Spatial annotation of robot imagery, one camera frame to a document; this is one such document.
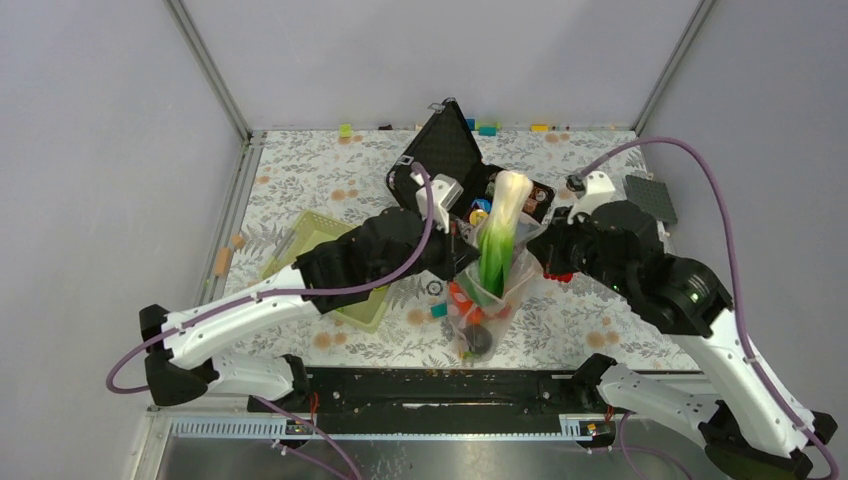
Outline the clear zip top bag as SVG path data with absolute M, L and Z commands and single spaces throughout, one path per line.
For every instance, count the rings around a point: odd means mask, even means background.
M 541 277 L 542 267 L 526 249 L 526 243 L 540 234 L 542 225 L 521 214 L 518 220 L 512 265 L 502 297 L 488 293 L 479 283 L 479 264 L 469 265 L 459 273 L 456 282 L 485 315 L 481 324 L 447 316 L 452 327 L 458 357 L 463 363 L 490 360 L 511 327 L 529 286 Z

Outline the white green leek toy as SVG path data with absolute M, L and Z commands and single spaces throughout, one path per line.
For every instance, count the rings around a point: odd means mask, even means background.
M 518 220 L 532 187 L 531 180 L 516 171 L 501 171 L 495 179 L 491 211 L 478 235 L 480 285 L 495 297 L 503 296 Z

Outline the orange toy carrot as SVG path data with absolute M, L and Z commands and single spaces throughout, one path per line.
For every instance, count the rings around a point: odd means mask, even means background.
M 449 288 L 448 315 L 465 320 L 472 325 L 481 324 L 485 318 L 483 310 L 478 307 L 456 283 Z

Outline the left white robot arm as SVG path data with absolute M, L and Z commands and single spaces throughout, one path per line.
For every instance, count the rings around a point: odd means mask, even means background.
M 450 281 L 478 256 L 454 227 L 427 231 L 419 214 L 392 207 L 233 295 L 181 312 L 150 305 L 139 317 L 152 399 L 170 407 L 210 393 L 248 395 L 299 410 L 311 388 L 300 358 L 263 359 L 232 346 L 285 321 L 361 303 L 375 282 L 423 272 Z

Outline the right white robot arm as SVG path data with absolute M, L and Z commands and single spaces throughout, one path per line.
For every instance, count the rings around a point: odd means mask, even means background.
M 665 251 L 656 220 L 627 201 L 591 214 L 558 208 L 528 244 L 547 278 L 588 276 L 620 295 L 644 322 L 670 337 L 700 367 L 713 393 L 689 394 L 595 354 L 573 375 L 583 410 L 605 405 L 646 416 L 701 447 L 733 479 L 805 479 L 805 448 L 837 429 L 803 407 L 756 358 L 736 324 L 727 289 L 703 263 Z

